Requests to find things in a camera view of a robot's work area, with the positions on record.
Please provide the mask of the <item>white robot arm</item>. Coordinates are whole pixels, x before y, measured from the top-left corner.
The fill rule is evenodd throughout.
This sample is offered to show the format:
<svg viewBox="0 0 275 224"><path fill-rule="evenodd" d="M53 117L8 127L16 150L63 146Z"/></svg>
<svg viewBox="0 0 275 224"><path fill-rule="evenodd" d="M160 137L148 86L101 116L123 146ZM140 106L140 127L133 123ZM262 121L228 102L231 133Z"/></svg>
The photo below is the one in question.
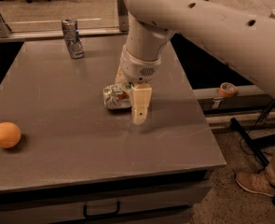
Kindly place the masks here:
<svg viewBox="0 0 275 224"><path fill-rule="evenodd" d="M275 19L249 15L204 0L124 0L130 29L116 82L129 92L133 122L146 120L148 82L173 34L206 50L275 99Z"/></svg>

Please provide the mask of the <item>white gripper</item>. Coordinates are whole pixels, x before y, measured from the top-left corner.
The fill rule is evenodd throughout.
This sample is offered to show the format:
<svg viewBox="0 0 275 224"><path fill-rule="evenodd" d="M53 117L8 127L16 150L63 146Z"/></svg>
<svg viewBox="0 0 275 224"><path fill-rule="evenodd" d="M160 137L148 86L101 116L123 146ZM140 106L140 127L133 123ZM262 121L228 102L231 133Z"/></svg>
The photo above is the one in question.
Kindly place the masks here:
<svg viewBox="0 0 275 224"><path fill-rule="evenodd" d="M148 82L159 70L161 59L144 61L132 56L126 46L123 46L120 55L120 64L115 78L116 84ZM152 88L148 83L136 84L129 93L133 123L140 125L145 122L152 96Z"/></svg>

